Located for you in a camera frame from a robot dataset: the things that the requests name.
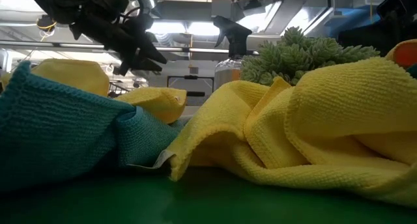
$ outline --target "fuzzy green object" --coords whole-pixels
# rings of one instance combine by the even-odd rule
[[[280,76],[296,85],[308,71],[344,64],[379,55],[373,47],[343,48],[334,38],[307,38],[298,27],[285,31],[278,43],[265,42],[259,56],[245,56],[240,78],[245,81],[271,85]]]

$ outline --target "green tabletop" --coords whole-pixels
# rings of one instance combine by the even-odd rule
[[[417,210],[336,191],[257,186],[220,169],[89,175],[0,200],[0,223],[417,223]]]

